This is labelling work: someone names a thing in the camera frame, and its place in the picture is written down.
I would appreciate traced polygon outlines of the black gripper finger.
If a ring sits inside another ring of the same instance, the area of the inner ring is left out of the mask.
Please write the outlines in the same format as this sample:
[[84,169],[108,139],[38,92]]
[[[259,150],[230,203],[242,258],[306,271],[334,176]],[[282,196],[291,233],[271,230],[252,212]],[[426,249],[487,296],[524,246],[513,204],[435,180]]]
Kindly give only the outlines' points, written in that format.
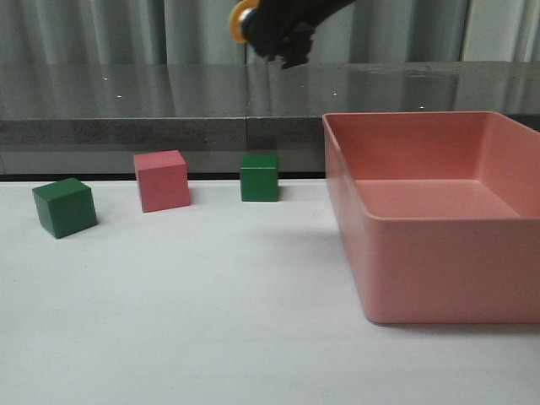
[[344,0],[267,0],[248,8],[246,41],[266,59],[307,59],[316,28],[350,5]]

